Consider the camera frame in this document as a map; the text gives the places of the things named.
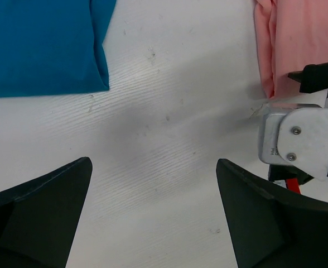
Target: textured white surface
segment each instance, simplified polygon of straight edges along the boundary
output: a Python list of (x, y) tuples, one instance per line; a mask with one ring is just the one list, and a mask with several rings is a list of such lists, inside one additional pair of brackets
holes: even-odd
[(259, 175), (248, 0), (118, 0), (111, 91), (0, 99), (0, 191), (94, 164), (68, 268), (236, 267), (219, 158)]

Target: white surface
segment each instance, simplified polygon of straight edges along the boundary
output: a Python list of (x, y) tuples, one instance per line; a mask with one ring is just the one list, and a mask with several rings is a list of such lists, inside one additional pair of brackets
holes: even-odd
[[(294, 135), (292, 129), (301, 133)], [(328, 174), (328, 109), (302, 108), (289, 113), (279, 127), (277, 148), (287, 163), (317, 179)], [(288, 154), (297, 159), (289, 161)]]
[(215, 166), (267, 175), (253, 3), (118, 0), (110, 92), (0, 99), (0, 191), (93, 161), (68, 268), (236, 267)]

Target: screw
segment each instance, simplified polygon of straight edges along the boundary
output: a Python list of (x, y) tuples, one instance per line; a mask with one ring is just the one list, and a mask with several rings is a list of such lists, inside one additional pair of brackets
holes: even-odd
[(294, 135), (299, 135), (302, 133), (302, 129), (300, 127), (293, 127), (291, 131)]
[(296, 154), (294, 154), (292, 152), (287, 155), (287, 158), (288, 158), (289, 161), (292, 161), (292, 162), (297, 160)]

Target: blue cloth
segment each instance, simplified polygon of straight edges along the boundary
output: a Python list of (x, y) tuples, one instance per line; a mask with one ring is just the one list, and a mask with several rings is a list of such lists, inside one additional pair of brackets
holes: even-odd
[(115, 0), (0, 0), (0, 97), (108, 90)]

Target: pink cloth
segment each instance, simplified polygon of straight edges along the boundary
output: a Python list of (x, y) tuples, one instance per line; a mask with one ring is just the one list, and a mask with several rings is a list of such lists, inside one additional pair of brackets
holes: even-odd
[(328, 62), (328, 0), (257, 0), (255, 27), (268, 98), (298, 95), (288, 73)]

